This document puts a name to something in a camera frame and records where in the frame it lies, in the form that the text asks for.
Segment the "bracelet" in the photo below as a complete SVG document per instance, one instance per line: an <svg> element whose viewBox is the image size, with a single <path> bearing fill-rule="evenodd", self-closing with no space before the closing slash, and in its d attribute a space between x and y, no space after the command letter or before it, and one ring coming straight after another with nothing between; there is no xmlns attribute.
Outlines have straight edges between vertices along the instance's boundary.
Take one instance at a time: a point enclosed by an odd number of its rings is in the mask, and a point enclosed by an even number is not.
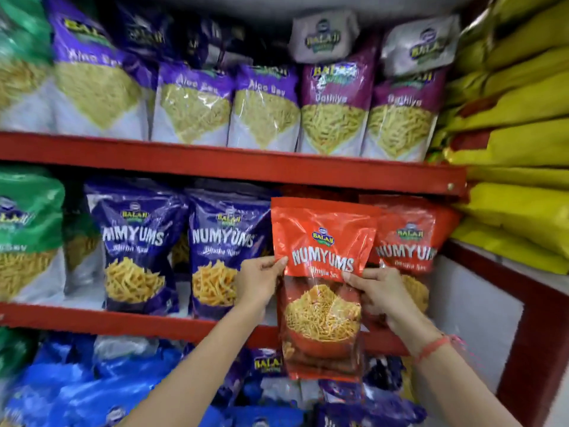
<svg viewBox="0 0 569 427"><path fill-rule="evenodd" d="M433 352L435 352L441 346L451 343L451 337L448 335L443 335L434 342L427 344L421 353L415 358L415 364L419 364L425 358L428 358Z"/></svg>

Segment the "person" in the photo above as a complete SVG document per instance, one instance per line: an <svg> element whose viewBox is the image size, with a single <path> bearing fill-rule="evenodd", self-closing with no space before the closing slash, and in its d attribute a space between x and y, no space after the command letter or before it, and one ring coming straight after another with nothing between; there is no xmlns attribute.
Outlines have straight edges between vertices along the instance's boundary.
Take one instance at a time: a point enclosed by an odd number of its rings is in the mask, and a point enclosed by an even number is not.
<svg viewBox="0 0 569 427"><path fill-rule="evenodd" d="M243 261L234 308L119 425L197 427L233 360L262 322L286 264L287 258L275 262L274 257ZM364 309L387 315L412 356L443 335L416 307L396 269L366 269L362 277L343 273L343 278L363 292ZM417 369L452 427L521 427L452 345L438 346Z"/></svg>

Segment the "store shelf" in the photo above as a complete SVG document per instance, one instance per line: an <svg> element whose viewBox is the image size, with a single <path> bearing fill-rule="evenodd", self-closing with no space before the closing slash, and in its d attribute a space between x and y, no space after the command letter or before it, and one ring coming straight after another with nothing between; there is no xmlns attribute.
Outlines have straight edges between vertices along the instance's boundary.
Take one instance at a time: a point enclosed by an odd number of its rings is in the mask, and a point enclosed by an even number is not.
<svg viewBox="0 0 569 427"><path fill-rule="evenodd" d="M0 133L0 160L313 186L461 195L466 169L347 157Z"/></svg>
<svg viewBox="0 0 569 427"><path fill-rule="evenodd" d="M215 322L190 318L144 316L54 306L0 303L0 326L39 330L88 332L103 335L139 335L199 343ZM391 331L363 332L366 351L374 355L407 355L403 343ZM276 326L259 325L247 341L250 348L277 348Z"/></svg>

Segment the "red shelf edge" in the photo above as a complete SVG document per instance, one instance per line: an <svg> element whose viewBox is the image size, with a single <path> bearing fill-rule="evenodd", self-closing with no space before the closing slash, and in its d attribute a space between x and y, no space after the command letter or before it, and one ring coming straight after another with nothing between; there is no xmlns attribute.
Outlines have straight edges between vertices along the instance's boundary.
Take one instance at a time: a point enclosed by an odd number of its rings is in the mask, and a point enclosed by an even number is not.
<svg viewBox="0 0 569 427"><path fill-rule="evenodd" d="M216 322L200 319L0 303L0 326L12 328L162 337L199 343L215 324ZM366 351L370 354L408 355L401 340L387 329L364 332L363 336ZM259 325L247 340L247 346L278 348L280 343L277 327Z"/></svg>
<svg viewBox="0 0 569 427"><path fill-rule="evenodd" d="M460 196L466 169L289 152L0 133L0 160Z"/></svg>

